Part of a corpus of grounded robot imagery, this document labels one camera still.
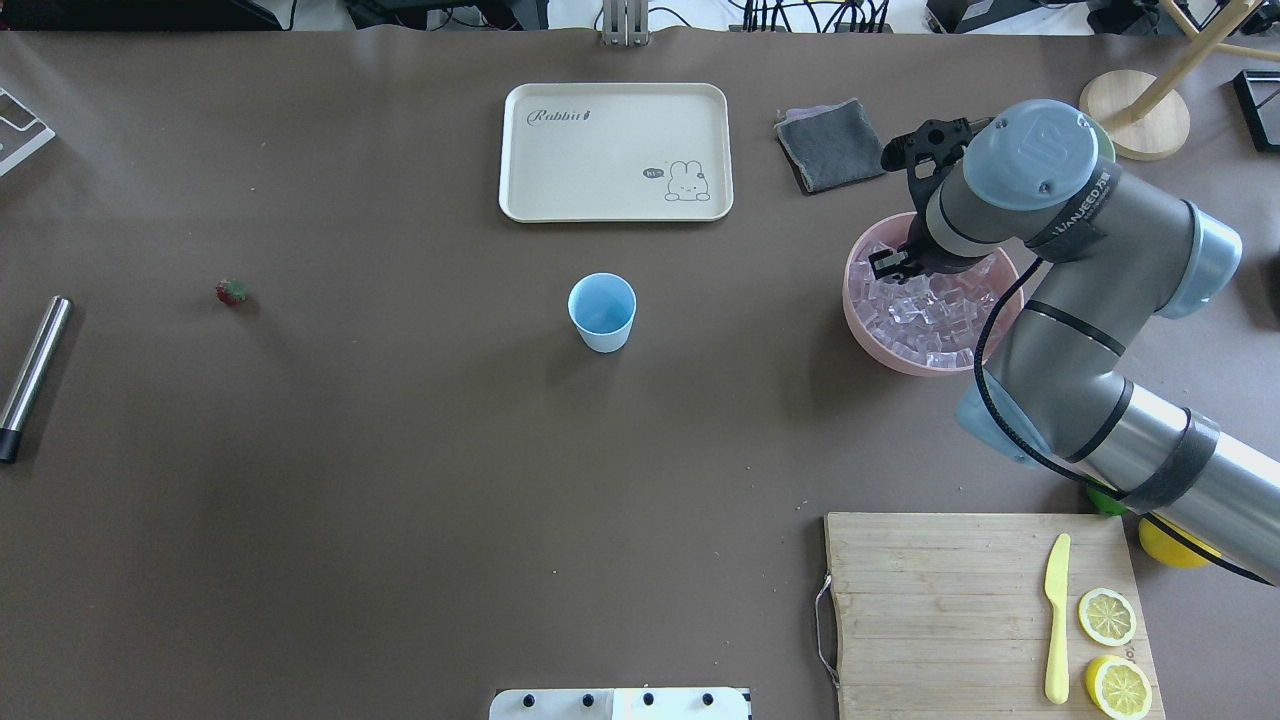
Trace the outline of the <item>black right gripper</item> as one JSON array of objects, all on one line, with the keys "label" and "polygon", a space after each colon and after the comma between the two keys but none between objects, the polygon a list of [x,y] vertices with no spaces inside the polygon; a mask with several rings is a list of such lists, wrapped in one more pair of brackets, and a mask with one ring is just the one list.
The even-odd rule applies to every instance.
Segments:
[{"label": "black right gripper", "polygon": [[943,255],[925,223],[914,218],[897,247],[870,252],[868,263],[878,281],[905,284],[920,275],[946,272]]}]

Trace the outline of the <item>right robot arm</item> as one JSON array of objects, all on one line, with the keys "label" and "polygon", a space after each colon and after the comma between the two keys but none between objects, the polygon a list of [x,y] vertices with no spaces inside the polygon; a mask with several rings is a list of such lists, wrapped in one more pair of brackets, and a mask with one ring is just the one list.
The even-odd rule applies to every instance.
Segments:
[{"label": "right robot arm", "polygon": [[975,351],[960,424],[1276,584],[1277,462],[1117,370],[1152,316],[1196,313],[1231,279],[1240,236],[1106,158],[1089,117],[1057,100],[928,120],[881,163],[909,173],[916,218],[900,250],[873,254],[878,279],[964,272],[1009,240],[1050,266],[998,346]]}]

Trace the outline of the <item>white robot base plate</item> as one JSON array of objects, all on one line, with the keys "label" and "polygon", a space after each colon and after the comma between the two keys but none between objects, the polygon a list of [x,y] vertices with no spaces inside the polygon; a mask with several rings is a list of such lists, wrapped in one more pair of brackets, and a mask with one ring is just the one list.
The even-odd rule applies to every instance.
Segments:
[{"label": "white robot base plate", "polygon": [[748,689],[617,687],[508,689],[495,694],[489,719],[751,719]]}]

